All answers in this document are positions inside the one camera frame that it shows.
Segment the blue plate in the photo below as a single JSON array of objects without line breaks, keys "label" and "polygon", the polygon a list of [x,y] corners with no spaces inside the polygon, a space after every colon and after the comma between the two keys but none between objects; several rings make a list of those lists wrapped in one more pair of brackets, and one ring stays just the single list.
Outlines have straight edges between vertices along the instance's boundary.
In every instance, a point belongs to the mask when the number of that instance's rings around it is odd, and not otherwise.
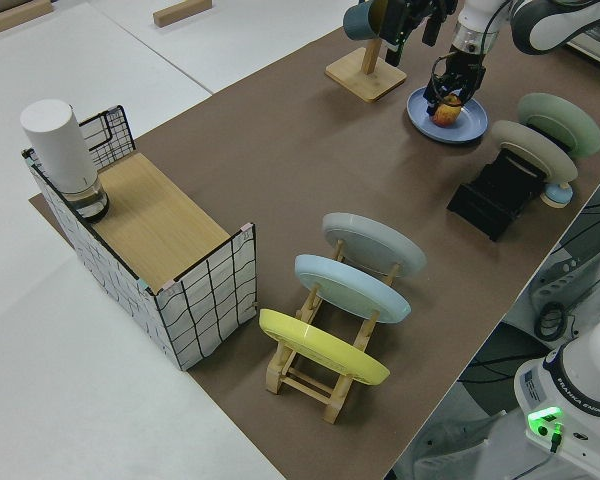
[{"label": "blue plate", "polygon": [[398,292],[350,265],[317,255],[298,255],[296,277],[307,289],[318,285],[317,295],[346,312],[378,323],[398,323],[411,313],[411,305]]},{"label": "blue plate", "polygon": [[407,100],[407,113],[422,134],[442,143],[467,143],[482,136],[487,130],[487,112],[473,98],[463,107],[458,119],[448,127],[438,127],[429,118],[427,100],[422,96],[425,87],[419,88]]}]

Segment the red apple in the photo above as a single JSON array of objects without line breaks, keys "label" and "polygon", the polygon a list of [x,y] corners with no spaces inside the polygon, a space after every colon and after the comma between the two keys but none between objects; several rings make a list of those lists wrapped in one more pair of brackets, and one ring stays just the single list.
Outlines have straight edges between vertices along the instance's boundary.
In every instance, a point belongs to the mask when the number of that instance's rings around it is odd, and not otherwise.
[{"label": "red apple", "polygon": [[452,125],[462,110],[462,103],[455,93],[450,93],[444,97],[444,101],[450,105],[441,103],[431,117],[431,121],[439,127]]}]

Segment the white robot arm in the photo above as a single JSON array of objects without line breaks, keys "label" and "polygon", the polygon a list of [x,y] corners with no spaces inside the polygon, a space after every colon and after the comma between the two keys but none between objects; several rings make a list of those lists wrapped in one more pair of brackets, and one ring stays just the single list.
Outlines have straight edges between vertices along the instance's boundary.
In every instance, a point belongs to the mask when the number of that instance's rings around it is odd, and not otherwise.
[{"label": "white robot arm", "polygon": [[530,55],[547,53],[596,23],[600,23],[600,2],[522,0],[511,10],[513,42]]},{"label": "white robot arm", "polygon": [[514,388],[527,438],[600,478],[600,323],[524,363]]},{"label": "white robot arm", "polygon": [[485,74],[484,56],[507,20],[521,52],[543,54],[600,23],[600,0],[466,0],[451,49],[442,58],[445,72],[432,74],[424,93],[429,115],[451,92],[463,104],[471,99]]}]

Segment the brown tabletop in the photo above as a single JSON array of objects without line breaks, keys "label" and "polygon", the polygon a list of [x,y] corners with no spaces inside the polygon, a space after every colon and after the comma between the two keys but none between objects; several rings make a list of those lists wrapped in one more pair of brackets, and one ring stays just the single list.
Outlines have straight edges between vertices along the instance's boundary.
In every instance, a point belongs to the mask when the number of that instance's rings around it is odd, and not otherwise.
[{"label": "brown tabletop", "polygon": [[[600,152],[577,161],[574,201],[552,209],[539,199],[497,243],[446,210],[498,151],[488,135],[449,146],[421,135],[405,116],[409,94],[425,85],[448,50],[414,34],[401,68],[406,82],[366,104],[330,80],[326,65],[360,45],[341,30],[213,95],[138,139],[150,158],[223,228],[257,225],[260,307],[293,314],[306,290],[295,256],[328,255],[321,233],[329,212],[383,222],[415,241],[428,264],[394,287],[412,306],[406,321],[378,325],[368,353],[391,375],[354,384],[335,425],[322,404],[283,386],[265,390],[275,343],[257,320],[234,333],[191,375],[267,458],[290,479],[381,479],[524,289],[600,182]],[[570,50],[543,57],[517,52],[508,29],[486,61],[476,99],[496,120],[515,121],[529,92],[559,95],[600,125],[600,67]],[[133,112],[127,112],[133,124]],[[317,326],[353,339],[359,322],[326,306]]]}]

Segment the yellow plate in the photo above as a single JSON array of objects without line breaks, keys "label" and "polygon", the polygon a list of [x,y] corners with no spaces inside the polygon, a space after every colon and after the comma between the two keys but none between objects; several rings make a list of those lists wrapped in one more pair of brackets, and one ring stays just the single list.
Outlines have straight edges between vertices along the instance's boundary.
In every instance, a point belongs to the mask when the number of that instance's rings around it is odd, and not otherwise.
[{"label": "yellow plate", "polygon": [[360,383],[378,385],[389,370],[376,359],[339,338],[273,310],[260,310],[260,328],[300,355]]}]

